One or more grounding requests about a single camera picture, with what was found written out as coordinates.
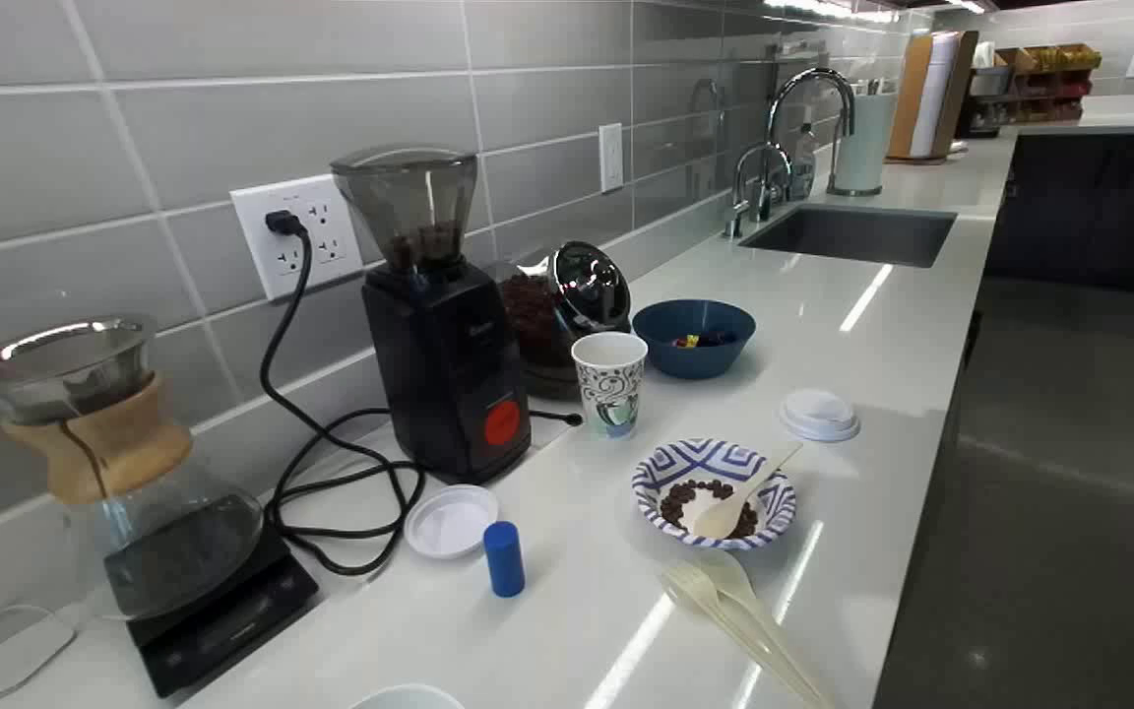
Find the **cream plastic spoon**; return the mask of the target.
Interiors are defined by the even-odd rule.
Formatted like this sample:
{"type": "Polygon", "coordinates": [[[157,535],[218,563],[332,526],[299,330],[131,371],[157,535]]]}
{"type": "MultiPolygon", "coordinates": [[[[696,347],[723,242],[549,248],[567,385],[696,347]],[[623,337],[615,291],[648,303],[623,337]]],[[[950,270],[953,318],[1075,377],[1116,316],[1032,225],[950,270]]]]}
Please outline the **cream plastic spoon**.
{"type": "Polygon", "coordinates": [[[696,531],[696,535],[723,540],[723,535],[735,526],[744,505],[748,505],[755,492],[762,492],[762,488],[780,475],[780,467],[783,467],[786,462],[794,462],[798,454],[803,454],[803,443],[791,443],[766,471],[748,475],[728,498],[703,507],[703,510],[693,521],[693,531],[696,531]]]}

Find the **dark blue bowl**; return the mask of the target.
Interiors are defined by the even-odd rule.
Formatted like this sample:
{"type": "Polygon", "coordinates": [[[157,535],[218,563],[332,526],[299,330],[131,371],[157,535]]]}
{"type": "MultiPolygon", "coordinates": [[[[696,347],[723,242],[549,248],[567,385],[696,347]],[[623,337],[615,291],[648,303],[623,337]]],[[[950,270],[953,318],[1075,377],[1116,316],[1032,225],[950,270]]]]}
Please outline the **dark blue bowl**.
{"type": "Polygon", "coordinates": [[[659,297],[635,316],[635,330],[644,337],[659,372],[701,381],[741,356],[755,318],[719,297],[659,297]]]}

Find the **coffee beans in bowl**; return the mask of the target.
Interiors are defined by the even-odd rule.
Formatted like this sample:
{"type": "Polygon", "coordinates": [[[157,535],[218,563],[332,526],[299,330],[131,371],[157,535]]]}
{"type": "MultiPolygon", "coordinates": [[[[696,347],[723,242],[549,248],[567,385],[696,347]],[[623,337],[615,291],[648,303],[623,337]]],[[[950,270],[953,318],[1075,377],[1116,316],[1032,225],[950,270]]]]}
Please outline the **coffee beans in bowl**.
{"type": "MultiPolygon", "coordinates": [[[[732,496],[732,488],[728,488],[723,480],[676,480],[676,483],[660,496],[659,510],[660,510],[660,521],[673,523],[676,531],[696,535],[696,531],[693,531],[693,521],[696,521],[703,507],[728,498],[728,496],[732,496]]],[[[755,531],[755,507],[744,505],[744,510],[741,510],[735,526],[728,531],[728,540],[741,540],[741,535],[752,535],[752,531],[755,531]]]]}

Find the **blue patterned paper bowl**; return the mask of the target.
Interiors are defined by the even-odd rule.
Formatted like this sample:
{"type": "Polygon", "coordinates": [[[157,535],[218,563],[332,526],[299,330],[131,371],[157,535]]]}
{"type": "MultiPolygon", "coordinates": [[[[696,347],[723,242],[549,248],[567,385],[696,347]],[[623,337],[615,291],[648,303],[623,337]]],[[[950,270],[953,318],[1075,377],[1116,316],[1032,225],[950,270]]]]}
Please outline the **blue patterned paper bowl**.
{"type": "Polygon", "coordinates": [[[635,475],[630,505],[652,531],[701,552],[762,552],[794,523],[794,483],[774,471],[732,523],[728,535],[701,535],[696,515],[732,498],[772,462],[728,437],[681,437],[652,443],[635,475]]]}

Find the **patterned paper cup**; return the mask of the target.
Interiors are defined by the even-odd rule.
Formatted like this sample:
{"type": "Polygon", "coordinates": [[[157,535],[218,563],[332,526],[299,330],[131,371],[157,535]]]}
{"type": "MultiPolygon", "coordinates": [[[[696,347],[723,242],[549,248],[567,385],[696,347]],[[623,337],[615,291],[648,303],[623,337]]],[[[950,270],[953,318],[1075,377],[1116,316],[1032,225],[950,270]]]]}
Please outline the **patterned paper cup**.
{"type": "Polygon", "coordinates": [[[638,385],[648,347],[630,330],[600,330],[572,343],[579,402],[589,430],[627,437],[638,426],[638,385]]]}

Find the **black coffee grinder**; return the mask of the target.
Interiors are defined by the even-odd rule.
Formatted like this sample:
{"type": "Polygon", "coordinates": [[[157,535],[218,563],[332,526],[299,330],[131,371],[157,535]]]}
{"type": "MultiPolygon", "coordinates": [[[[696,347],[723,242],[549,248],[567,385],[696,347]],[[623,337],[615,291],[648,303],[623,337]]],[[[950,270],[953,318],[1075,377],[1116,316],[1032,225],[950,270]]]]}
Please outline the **black coffee grinder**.
{"type": "Polygon", "coordinates": [[[501,287],[463,258],[474,152],[348,152],[332,171],[383,248],[361,278],[399,443],[449,483],[492,483],[531,443],[528,385],[501,287]]]}

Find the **small blue cylinder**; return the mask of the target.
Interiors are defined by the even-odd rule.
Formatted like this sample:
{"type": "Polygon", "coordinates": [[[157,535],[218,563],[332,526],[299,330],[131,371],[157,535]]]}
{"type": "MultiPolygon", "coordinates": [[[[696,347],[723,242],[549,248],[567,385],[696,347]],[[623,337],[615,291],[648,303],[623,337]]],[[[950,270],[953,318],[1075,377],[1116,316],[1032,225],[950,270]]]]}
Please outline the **small blue cylinder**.
{"type": "Polygon", "coordinates": [[[484,526],[488,584],[497,598],[517,598],[522,592],[518,526],[497,521],[484,526]]]}

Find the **white plastic lid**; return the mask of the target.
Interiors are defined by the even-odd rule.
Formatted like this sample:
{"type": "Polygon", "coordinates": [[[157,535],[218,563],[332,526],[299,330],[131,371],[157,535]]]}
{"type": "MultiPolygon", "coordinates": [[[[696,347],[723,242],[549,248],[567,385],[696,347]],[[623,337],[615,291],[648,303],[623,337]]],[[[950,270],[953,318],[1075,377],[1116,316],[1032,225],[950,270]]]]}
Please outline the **white plastic lid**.
{"type": "Polygon", "coordinates": [[[408,510],[407,544],[425,560],[461,560],[479,548],[497,515],[501,498],[488,488],[446,483],[408,510]]]}

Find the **white cup lid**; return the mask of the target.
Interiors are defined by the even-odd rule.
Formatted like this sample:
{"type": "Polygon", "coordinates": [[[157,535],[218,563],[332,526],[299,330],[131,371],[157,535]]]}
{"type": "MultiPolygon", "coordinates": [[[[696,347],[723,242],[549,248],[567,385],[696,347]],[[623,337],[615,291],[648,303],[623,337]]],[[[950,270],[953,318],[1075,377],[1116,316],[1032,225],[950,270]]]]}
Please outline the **white cup lid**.
{"type": "Polygon", "coordinates": [[[780,421],[807,439],[849,439],[862,421],[860,409],[832,389],[791,389],[780,402],[780,421]]]}

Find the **chrome kitchen faucet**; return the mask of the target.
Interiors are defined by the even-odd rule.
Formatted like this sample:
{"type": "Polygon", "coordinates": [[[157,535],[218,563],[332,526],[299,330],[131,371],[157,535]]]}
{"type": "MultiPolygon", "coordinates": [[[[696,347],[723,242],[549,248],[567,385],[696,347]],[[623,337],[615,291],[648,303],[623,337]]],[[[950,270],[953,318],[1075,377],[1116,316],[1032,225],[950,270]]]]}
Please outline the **chrome kitchen faucet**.
{"type": "Polygon", "coordinates": [[[803,200],[814,186],[814,107],[803,89],[832,85],[840,94],[833,135],[853,135],[853,89],[832,65],[794,70],[762,115],[762,137],[732,162],[723,234],[741,240],[774,209],[803,200]]]}

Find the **kitchen sink basin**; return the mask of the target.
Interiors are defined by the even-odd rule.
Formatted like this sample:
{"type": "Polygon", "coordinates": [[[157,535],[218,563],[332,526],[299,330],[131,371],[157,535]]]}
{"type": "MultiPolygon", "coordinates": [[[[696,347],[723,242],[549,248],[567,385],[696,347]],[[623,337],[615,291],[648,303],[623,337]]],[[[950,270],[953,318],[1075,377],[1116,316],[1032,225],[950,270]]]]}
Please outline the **kitchen sink basin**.
{"type": "Polygon", "coordinates": [[[755,228],[748,248],[929,267],[953,211],[807,203],[755,228]]]}

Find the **glass pour-over coffee carafe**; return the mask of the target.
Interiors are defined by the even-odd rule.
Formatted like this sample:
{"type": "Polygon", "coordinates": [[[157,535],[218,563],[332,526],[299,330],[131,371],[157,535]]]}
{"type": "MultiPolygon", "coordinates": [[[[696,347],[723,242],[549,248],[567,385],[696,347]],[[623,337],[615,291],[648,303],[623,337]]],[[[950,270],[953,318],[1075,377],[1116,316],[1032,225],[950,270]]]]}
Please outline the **glass pour-over coffee carafe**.
{"type": "Polygon", "coordinates": [[[258,540],[258,510],[194,462],[150,337],[147,316],[0,337],[0,430],[81,515],[125,619],[185,609],[228,584],[258,540]]]}

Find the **black digital scale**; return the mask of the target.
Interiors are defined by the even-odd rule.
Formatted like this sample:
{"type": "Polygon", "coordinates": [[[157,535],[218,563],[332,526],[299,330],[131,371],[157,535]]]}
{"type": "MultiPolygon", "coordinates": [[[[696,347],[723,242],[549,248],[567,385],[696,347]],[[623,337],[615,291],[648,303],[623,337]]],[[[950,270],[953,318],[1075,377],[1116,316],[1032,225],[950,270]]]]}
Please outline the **black digital scale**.
{"type": "Polygon", "coordinates": [[[265,531],[249,563],[205,598],[132,619],[131,639],[157,697],[180,697],[289,628],[319,593],[319,584],[265,531]]]}

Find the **wooden rack with items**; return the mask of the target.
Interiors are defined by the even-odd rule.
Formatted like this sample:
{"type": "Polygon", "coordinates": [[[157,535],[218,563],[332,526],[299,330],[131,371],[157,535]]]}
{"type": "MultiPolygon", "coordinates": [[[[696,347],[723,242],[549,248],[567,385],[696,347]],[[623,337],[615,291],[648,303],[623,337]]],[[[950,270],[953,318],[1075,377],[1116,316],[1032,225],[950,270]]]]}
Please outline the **wooden rack with items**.
{"type": "Polygon", "coordinates": [[[961,107],[961,137],[997,137],[1022,120],[1075,120],[1102,56],[1085,44],[982,48],[961,107]]]}

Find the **white light switch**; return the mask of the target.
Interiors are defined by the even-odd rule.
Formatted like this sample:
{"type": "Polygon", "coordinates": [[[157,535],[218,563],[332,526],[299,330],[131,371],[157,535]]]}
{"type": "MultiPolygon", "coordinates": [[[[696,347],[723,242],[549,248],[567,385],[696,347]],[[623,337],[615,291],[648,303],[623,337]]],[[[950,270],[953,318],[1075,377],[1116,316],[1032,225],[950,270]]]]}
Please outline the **white light switch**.
{"type": "Polygon", "coordinates": [[[600,192],[623,188],[627,182],[627,131],[623,120],[600,127],[600,192]]]}

